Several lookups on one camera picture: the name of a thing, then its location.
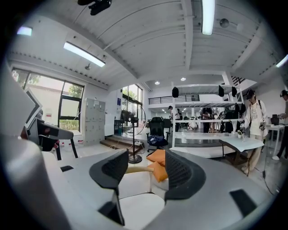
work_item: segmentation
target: wooden step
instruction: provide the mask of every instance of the wooden step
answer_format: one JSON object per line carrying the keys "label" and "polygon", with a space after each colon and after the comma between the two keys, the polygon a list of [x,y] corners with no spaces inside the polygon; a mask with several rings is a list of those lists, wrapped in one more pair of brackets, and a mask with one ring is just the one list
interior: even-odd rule
{"label": "wooden step", "polygon": [[[104,141],[100,141],[100,143],[107,147],[111,147],[112,149],[128,149],[129,154],[130,155],[133,154],[133,142],[130,143],[130,141],[128,140],[122,141],[122,139],[120,138],[115,138],[115,140],[111,140],[110,138],[107,138]],[[135,153],[139,152],[142,149],[143,149],[142,146],[135,145]]]}

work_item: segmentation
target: window frame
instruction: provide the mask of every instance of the window frame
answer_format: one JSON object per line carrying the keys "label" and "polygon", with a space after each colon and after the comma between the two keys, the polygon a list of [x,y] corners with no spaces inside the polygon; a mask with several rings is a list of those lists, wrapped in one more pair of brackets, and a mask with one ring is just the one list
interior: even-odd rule
{"label": "window frame", "polygon": [[[84,85],[76,84],[76,83],[73,83],[73,82],[70,82],[70,81],[67,81],[67,80],[63,80],[63,79],[59,79],[59,78],[47,76],[47,75],[45,75],[45,74],[41,74],[41,73],[38,73],[38,72],[33,72],[33,71],[21,69],[21,68],[13,67],[12,71],[13,71],[13,70],[20,70],[20,71],[26,71],[26,72],[28,72],[27,78],[26,78],[25,83],[24,83],[24,86],[23,86],[23,90],[25,90],[26,85],[27,85],[27,82],[28,82],[28,80],[30,79],[31,74],[36,74],[36,75],[40,75],[40,76],[43,76],[43,77],[51,78],[51,79],[54,79],[54,80],[62,81],[62,82],[63,82],[63,87],[62,87],[62,90],[61,90],[60,100],[59,100],[59,107],[58,107],[58,128],[60,127],[60,120],[78,120],[78,127],[79,127],[78,131],[80,132],[81,106],[82,106],[82,99],[83,99],[84,88],[85,88]],[[81,98],[63,95],[65,83],[69,83],[69,84],[73,84],[73,85],[75,85],[75,86],[82,87]],[[79,102],[78,111],[77,111],[77,112],[78,112],[78,116],[77,116],[77,117],[60,116],[60,114],[61,114],[61,107],[62,107],[62,100],[63,100],[63,99],[71,100],[71,101],[78,101],[78,102]]]}

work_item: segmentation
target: fan base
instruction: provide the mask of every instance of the fan base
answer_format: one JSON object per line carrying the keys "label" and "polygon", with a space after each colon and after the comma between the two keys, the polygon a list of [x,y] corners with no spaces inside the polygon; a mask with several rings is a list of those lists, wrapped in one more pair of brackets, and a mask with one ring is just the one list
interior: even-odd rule
{"label": "fan base", "polygon": [[136,163],[139,163],[142,161],[142,157],[139,156],[139,155],[130,155],[129,158],[128,158],[128,162],[131,163],[131,164],[136,164]]}

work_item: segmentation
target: pants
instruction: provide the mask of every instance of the pants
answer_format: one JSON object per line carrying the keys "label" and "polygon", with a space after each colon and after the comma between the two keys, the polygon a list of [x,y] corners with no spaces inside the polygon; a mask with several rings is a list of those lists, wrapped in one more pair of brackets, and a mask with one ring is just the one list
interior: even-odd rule
{"label": "pants", "polygon": [[288,158],[288,126],[284,128],[284,135],[281,142],[281,147],[277,156],[280,158],[285,148],[285,158]]}
{"label": "pants", "polygon": [[[250,134],[250,138],[263,141],[262,136],[258,136],[258,135]],[[250,165],[249,166],[249,170],[250,171],[252,171],[255,168],[255,166],[256,166],[256,164],[257,164],[257,162],[259,160],[259,157],[260,157],[261,149],[262,149],[262,147],[259,147],[259,148],[250,150],[248,152],[248,156],[247,157],[249,158],[249,161],[246,162],[245,164],[246,164],[246,167],[248,167],[248,163],[249,163],[249,165]]]}
{"label": "pants", "polygon": [[203,133],[208,133],[210,128],[210,122],[203,123]]}

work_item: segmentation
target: wooden platform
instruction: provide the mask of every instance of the wooden platform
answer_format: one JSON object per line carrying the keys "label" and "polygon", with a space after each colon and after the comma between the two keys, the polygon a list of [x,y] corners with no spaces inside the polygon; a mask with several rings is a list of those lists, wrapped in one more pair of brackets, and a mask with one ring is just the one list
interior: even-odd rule
{"label": "wooden platform", "polygon": [[[104,141],[100,141],[100,143],[112,149],[128,149],[129,154],[133,154],[133,141],[117,137],[108,137]],[[135,153],[142,149],[142,146],[135,145]]]}

